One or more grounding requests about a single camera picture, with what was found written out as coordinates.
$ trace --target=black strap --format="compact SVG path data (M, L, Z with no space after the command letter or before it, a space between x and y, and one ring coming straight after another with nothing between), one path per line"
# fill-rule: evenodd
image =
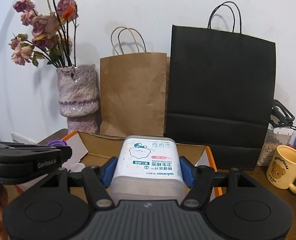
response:
M232 11L232 14L233 14L233 18L234 18L234 25L233 25L233 30L232 32L234 32L234 26L235 26L235 15L233 13L233 10L231 9L230 6L226 5L225 3L233 3L236 7L237 7L237 10L238 10L238 13L239 13L239 26L240 26L240 34L242 33L242 21L241 21L241 13L240 13L240 10L238 8L238 6L232 2L232 1L226 1L224 3L222 3L221 5L218 5L211 13L210 15L210 18L209 18L209 21L208 21L208 29L211 29L211 20L212 20L212 17L214 16L214 14L216 13L216 11L221 7L221 6L227 6L230 8L230 10Z

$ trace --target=black paper bag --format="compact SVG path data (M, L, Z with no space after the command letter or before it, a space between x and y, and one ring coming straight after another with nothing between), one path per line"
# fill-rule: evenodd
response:
M238 7L240 33L212 30L225 3L207 29L172 28L166 136L209 145L218 168L248 170L270 120L275 43L242 34Z

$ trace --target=purple object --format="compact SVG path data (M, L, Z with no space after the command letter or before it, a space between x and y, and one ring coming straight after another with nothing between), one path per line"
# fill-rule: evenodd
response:
M67 143L66 141L58 138L56 140L49 141L46 146L67 146Z

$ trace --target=brown bag handle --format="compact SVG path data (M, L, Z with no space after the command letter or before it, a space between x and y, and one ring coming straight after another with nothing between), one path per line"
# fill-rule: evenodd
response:
M124 54L124 51L123 51L123 49L122 49L122 46L121 46L121 43L120 43L119 36L120 36L121 32L123 32L124 30L126 30L126 28L125 28L125 29L122 29L122 30L119 32L119 34L118 34L119 47L120 47L120 49L121 49L121 51L122 51L123 54ZM141 34L139 33L139 31L137 31L137 30L135 30L135 29L133 29L133 28L128 28L128 30L133 30L133 31L135 31L135 32L138 33L138 35L140 36L141 40L143 41L145 52L147 52L146 44L145 44L144 38L141 36Z
M124 30L127 29L127 30L131 33L131 36L133 37L134 42L135 42L135 44L136 44L136 47L137 47L138 53L140 53L140 51L139 51L139 47L138 47L138 43L137 43L137 41L136 41L135 36L134 36L133 33L131 32L131 30L130 30L129 28L127 28L127 27L119 26L119 27L117 27L116 29L113 30L113 32L111 33L111 36L110 36L111 45L112 45L114 51L117 53L117 55L119 55L119 53L118 53L118 51L115 49L115 47L114 47L114 45L113 45L113 42L112 42L112 35L113 35L113 33L114 33L116 30L118 30L119 28L124 28Z

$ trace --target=white label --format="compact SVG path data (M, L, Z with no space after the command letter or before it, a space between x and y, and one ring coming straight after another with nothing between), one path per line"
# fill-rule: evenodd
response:
M125 140L113 175L147 179L183 181L177 146L172 141L155 139Z

